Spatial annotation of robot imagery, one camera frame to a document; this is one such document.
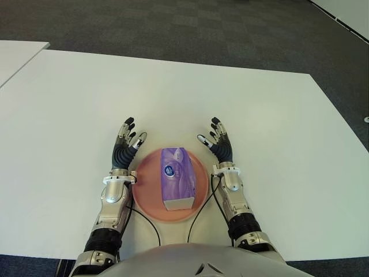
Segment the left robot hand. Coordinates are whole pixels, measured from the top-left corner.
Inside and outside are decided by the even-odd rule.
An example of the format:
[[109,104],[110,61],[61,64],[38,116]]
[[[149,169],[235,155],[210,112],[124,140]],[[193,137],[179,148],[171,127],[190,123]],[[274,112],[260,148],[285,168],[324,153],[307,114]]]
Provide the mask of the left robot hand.
[[128,170],[137,151],[147,138],[147,133],[142,132],[136,137],[136,132],[132,132],[135,127],[134,118],[129,117],[124,121],[116,137],[112,151],[112,169]]

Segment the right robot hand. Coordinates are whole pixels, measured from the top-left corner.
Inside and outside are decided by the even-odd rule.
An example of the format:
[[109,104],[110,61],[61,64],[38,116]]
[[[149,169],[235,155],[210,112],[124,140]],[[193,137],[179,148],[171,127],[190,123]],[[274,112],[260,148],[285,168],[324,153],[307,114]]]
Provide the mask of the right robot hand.
[[211,119],[210,127],[212,128],[212,130],[209,132],[209,134],[213,140],[210,141],[204,135],[198,134],[198,141],[205,145],[212,152],[219,163],[232,163],[232,145],[224,125],[217,117],[213,117]]

